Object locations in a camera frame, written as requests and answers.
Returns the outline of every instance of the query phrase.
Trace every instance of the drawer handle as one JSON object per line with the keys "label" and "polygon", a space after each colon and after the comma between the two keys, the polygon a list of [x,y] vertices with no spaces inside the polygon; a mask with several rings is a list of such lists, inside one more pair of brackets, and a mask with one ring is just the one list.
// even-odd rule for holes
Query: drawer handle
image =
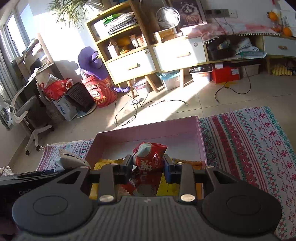
{"label": "drawer handle", "polygon": [[182,54],[182,55],[177,56],[177,58],[182,58],[182,57],[186,57],[186,56],[190,56],[190,55],[191,55],[191,53],[187,52],[186,54]]}
{"label": "drawer handle", "polygon": [[138,68],[140,66],[141,66],[140,64],[133,64],[133,65],[129,66],[126,70],[135,69],[135,68]]}
{"label": "drawer handle", "polygon": [[288,50],[288,47],[287,46],[279,46],[279,49],[283,49],[283,50]]}

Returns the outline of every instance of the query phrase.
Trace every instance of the picture frame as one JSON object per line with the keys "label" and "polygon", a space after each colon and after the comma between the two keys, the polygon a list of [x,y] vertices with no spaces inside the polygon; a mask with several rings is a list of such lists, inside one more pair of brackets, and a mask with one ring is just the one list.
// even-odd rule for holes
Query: picture frame
{"label": "picture frame", "polygon": [[180,28],[207,23],[200,0],[169,0],[169,3],[180,14]]}

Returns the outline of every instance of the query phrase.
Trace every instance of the patterned rug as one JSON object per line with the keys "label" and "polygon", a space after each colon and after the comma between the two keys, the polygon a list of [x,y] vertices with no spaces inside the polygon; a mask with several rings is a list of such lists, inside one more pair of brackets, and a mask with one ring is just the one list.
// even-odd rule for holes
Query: patterned rug
{"label": "patterned rug", "polygon": [[269,107],[200,119],[207,164],[276,197],[283,216],[275,234],[296,236],[296,156]]}
{"label": "patterned rug", "polygon": [[59,150],[66,149],[69,152],[84,159],[93,143],[93,139],[73,141],[68,143],[55,143],[44,147],[44,152],[37,171],[54,169],[54,161],[59,157]]}

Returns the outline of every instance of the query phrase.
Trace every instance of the wall outlet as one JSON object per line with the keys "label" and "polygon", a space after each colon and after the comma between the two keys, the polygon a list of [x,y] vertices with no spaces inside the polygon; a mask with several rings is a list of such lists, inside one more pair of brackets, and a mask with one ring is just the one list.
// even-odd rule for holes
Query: wall outlet
{"label": "wall outlet", "polygon": [[209,9],[205,14],[209,18],[237,18],[237,11],[229,9]]}

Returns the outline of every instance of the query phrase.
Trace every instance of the fan grille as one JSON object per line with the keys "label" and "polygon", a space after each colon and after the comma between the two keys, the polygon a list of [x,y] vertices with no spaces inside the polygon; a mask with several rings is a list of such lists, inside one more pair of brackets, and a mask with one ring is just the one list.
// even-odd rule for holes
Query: fan grille
{"label": "fan grille", "polygon": [[180,14],[172,7],[162,7],[157,11],[156,19],[163,28],[174,28],[180,22]]}

